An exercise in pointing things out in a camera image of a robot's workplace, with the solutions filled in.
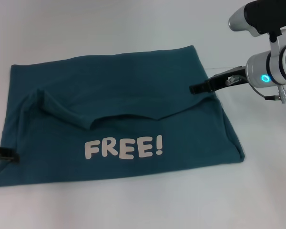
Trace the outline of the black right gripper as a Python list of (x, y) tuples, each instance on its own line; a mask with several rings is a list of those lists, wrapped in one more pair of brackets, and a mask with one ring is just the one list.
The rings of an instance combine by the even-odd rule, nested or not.
[(222, 73), (215, 74), (213, 77), (200, 84), (189, 86), (191, 94), (201, 94), (215, 92), (226, 87), (237, 86), (248, 83), (245, 66), (238, 66)]

